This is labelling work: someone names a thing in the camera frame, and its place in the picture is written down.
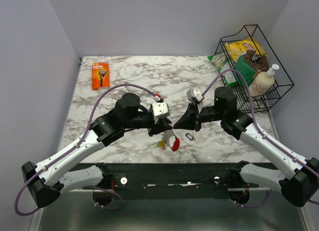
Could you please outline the small black key fob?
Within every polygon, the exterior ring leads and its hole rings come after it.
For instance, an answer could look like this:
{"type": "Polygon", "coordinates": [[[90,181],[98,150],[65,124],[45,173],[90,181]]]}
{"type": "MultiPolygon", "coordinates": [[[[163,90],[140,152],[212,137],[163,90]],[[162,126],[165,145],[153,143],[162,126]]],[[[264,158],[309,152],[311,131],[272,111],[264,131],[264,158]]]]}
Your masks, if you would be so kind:
{"type": "Polygon", "coordinates": [[[190,141],[195,141],[195,137],[194,137],[192,134],[186,133],[185,136],[186,136],[186,138],[189,139],[190,141]]]}

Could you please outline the yellow tagged key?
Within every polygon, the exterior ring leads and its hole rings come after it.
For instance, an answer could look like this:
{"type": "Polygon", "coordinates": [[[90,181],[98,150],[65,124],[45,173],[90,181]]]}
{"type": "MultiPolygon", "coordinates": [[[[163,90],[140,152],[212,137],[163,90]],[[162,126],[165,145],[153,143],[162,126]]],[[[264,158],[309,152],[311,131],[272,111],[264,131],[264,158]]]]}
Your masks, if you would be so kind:
{"type": "Polygon", "coordinates": [[[165,147],[165,141],[163,141],[163,140],[158,141],[157,147],[159,147],[159,148],[165,147]]]}

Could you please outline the red white keyring carabiner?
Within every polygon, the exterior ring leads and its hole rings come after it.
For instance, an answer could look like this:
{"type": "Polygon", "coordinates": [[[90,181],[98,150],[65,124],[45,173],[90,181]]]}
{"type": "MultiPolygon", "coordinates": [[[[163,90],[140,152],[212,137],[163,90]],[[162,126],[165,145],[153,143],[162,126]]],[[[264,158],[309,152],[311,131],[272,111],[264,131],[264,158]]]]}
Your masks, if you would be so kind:
{"type": "Polygon", "coordinates": [[[162,140],[164,149],[170,148],[173,152],[176,152],[180,148],[180,139],[173,130],[165,131],[162,140]]]}

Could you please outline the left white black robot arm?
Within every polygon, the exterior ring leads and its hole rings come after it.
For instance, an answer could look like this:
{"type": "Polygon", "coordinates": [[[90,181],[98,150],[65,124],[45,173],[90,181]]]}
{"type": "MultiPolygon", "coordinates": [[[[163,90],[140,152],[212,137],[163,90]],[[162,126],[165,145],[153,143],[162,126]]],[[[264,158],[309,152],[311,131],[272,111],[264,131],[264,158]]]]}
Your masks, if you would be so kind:
{"type": "Polygon", "coordinates": [[[73,143],[36,164],[22,166],[24,181],[38,208],[43,208],[64,192],[85,187],[106,188],[111,173],[103,164],[76,170],[73,168],[91,154],[122,138],[129,129],[147,129],[153,136],[172,129],[166,102],[158,99],[147,109],[138,95],[126,93],[115,107],[89,123],[88,129],[73,143]]]}

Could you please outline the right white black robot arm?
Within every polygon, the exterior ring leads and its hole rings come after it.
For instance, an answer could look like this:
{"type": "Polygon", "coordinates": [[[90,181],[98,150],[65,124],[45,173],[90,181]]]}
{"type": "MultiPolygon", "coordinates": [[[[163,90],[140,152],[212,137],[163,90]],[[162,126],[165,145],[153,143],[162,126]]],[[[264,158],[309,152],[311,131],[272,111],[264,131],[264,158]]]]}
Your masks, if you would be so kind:
{"type": "Polygon", "coordinates": [[[174,124],[175,129],[198,132],[202,123],[220,121],[227,134],[254,148],[276,167],[276,170],[270,170],[242,162],[229,175],[233,186],[253,183],[267,187],[280,192],[297,207],[303,207],[311,201],[319,189],[318,159],[307,159],[297,154],[255,124],[251,116],[237,109],[237,97],[230,88],[215,89],[213,106],[203,105],[204,97],[197,89],[189,89],[187,98],[190,103],[174,124]]]}

